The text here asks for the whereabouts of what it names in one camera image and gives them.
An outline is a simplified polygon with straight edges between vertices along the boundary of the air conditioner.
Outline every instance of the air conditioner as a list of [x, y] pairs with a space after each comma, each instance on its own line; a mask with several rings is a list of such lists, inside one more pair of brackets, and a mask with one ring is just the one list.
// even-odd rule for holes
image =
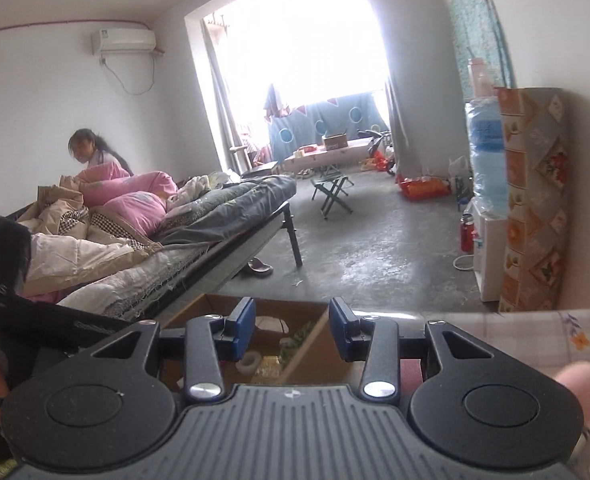
[[92, 34], [92, 53], [151, 52], [155, 48], [155, 32], [145, 28], [102, 28]]

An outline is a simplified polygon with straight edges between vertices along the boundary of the red bottle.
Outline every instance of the red bottle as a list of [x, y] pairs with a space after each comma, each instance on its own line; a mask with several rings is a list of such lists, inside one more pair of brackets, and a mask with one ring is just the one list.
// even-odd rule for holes
[[460, 248], [463, 253], [473, 252], [473, 231], [475, 225], [473, 223], [473, 215], [464, 213], [460, 220]]

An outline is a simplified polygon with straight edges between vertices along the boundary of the table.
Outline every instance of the table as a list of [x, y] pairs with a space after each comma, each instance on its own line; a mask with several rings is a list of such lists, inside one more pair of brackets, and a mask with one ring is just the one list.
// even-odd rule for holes
[[365, 158], [369, 158], [368, 146], [370, 142], [371, 138], [349, 140], [347, 148], [328, 151], [323, 146], [320, 146], [315, 152], [309, 152], [300, 157], [291, 155], [284, 159], [282, 165], [284, 171], [297, 173], [302, 170], [314, 170], [322, 166], [360, 162]]

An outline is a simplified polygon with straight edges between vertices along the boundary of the gray blanket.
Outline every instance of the gray blanket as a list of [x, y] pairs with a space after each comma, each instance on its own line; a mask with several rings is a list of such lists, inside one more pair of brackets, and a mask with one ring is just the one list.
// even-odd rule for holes
[[[197, 220], [190, 218], [189, 224], [166, 229], [153, 240], [165, 246], [227, 240], [268, 218], [295, 192], [296, 181], [284, 175], [267, 176], [210, 191], [200, 199], [205, 201], [207, 208], [208, 203], [217, 203], [210, 212]], [[220, 203], [222, 195], [234, 198]]]

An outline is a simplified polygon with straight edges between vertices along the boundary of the orange bag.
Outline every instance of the orange bag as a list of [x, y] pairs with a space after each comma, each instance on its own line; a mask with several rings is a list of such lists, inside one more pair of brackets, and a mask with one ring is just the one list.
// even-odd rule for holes
[[441, 178], [436, 176], [420, 176], [406, 179], [399, 176], [396, 182], [402, 190], [402, 194], [413, 202], [451, 194], [449, 187], [444, 184]]

